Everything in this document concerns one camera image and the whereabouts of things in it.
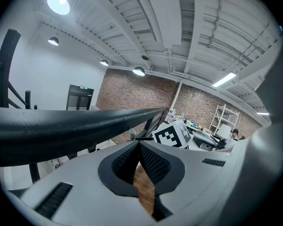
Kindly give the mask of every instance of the door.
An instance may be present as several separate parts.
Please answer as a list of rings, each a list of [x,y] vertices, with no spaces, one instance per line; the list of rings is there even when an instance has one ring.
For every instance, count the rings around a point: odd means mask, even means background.
[[[70,85],[68,91],[66,110],[89,110],[93,89]]]

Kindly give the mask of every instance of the white wall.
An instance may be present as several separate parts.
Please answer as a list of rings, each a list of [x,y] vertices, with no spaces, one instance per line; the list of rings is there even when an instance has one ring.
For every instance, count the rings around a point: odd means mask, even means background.
[[[57,31],[36,20],[32,1],[16,0],[0,22],[0,48],[9,28],[21,33],[9,81],[22,98],[31,90],[32,106],[38,109],[65,110],[70,84],[94,89],[91,105],[96,105],[106,68],[90,48],[65,34],[58,36],[60,46],[49,44]],[[11,91],[8,97],[23,108]],[[0,179],[8,190],[32,185],[28,165],[0,168]]]

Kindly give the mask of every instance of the brick wall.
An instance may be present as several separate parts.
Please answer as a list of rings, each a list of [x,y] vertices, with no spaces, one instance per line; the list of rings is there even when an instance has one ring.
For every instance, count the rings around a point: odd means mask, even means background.
[[[140,77],[131,71],[107,69],[96,106],[101,110],[169,108],[175,97],[178,83],[157,76]],[[135,127],[139,133],[145,124]],[[129,132],[115,138],[117,143],[129,139]]]
[[[160,77],[145,75],[136,76],[130,71],[108,69],[96,106],[101,110],[140,109],[170,107],[178,88],[178,83]],[[191,121],[208,128],[213,119],[217,105],[224,105],[240,112],[236,128],[239,137],[249,137],[262,127],[246,113],[240,111],[224,100],[200,89],[182,85],[175,109],[178,114],[184,113]],[[135,128],[140,132],[144,125]],[[114,138],[117,143],[129,139],[129,132]]]

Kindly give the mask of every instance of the white shelving unit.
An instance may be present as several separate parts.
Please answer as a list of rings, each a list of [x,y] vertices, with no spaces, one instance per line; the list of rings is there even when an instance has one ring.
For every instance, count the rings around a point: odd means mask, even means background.
[[[232,129],[235,129],[239,114],[239,112],[237,113],[228,109],[226,105],[217,105],[213,120],[208,129],[213,131],[213,135],[216,134],[217,129],[219,129],[222,124],[228,125]]]

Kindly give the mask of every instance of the ceiling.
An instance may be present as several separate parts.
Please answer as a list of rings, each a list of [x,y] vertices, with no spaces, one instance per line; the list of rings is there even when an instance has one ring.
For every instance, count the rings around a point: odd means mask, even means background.
[[[70,13],[52,12],[35,0],[37,19],[79,40],[109,66],[181,78],[234,98],[253,118],[268,124],[255,90],[283,43],[268,9],[255,0],[70,0]]]

